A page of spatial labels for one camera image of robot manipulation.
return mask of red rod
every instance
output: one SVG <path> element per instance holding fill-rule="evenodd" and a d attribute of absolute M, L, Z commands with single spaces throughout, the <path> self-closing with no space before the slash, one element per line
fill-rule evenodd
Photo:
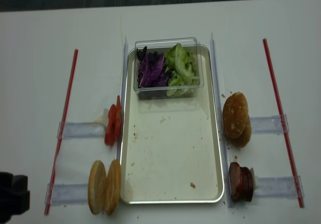
<path fill-rule="evenodd" d="M 269 48 L 267 46 L 267 41 L 266 41 L 265 38 L 263 39 L 263 45 L 264 45 L 267 65 L 269 66 L 269 70 L 270 70 L 270 75 L 271 75 L 271 80 L 272 80 L 272 84 L 273 84 L 273 89 L 274 89 L 275 99 L 276 99 L 276 103 L 277 103 L 277 108 L 279 110 L 279 114 L 280 114 L 281 122 L 282 122 L 282 126 L 283 126 L 283 133 L 284 133 L 287 153 L 289 155 L 292 175 L 293 175 L 294 182 L 295 182 L 295 187 L 296 187 L 297 200 L 299 202 L 299 207 L 300 208 L 304 208 L 303 196 L 302 196 L 301 188 L 300 188 L 300 185 L 299 185 L 299 180 L 298 180 L 298 175 L 297 175 L 297 171 L 296 171 L 296 167 L 295 167 L 294 157 L 293 157 L 293 154 L 292 154 L 290 138 L 289 138 L 289 134 L 287 133 L 287 131 L 285 131 L 286 130 L 286 126 L 285 126 L 284 112 L 283 112 L 283 108 L 282 108 L 282 104 L 281 104 L 279 91 L 278 91 L 277 85 L 276 85 L 276 80 L 275 80 L 275 75 L 274 75 L 274 71 L 273 71 L 270 51 L 269 51 Z"/>
<path fill-rule="evenodd" d="M 75 75 L 77 57 L 78 57 L 78 49 L 75 49 L 74 59 L 73 59 L 72 67 L 71 67 L 71 71 L 70 71 L 70 78 L 69 78 L 69 84 L 68 84 L 68 89 L 67 89 L 67 95 L 66 95 L 66 100 L 65 100 L 64 111 L 63 111 L 62 118 L 61 118 L 61 128 L 60 128 L 59 136 L 61 136 L 61 134 L 62 134 L 62 132 L 64 130 L 65 122 L 66 122 L 69 99 L 70 99 L 70 93 L 71 93 L 71 87 L 72 87 L 72 83 L 73 83 L 74 75 Z M 56 176 L 56 172 L 55 172 L 56 160 L 57 160 L 58 153 L 59 153 L 59 150 L 60 150 L 61 142 L 62 142 L 62 139 L 58 138 L 56 154 L 55 154 L 55 159 L 54 159 L 54 165 L 52 167 L 52 172 L 51 172 L 50 189 L 49 189 L 49 196 L 48 196 L 48 199 L 47 199 L 48 201 L 46 203 L 46 208 L 45 208 L 45 215 L 49 214 L 52 189 L 53 189 L 53 186 L 54 186 L 54 183 L 55 183 L 55 176 Z"/>

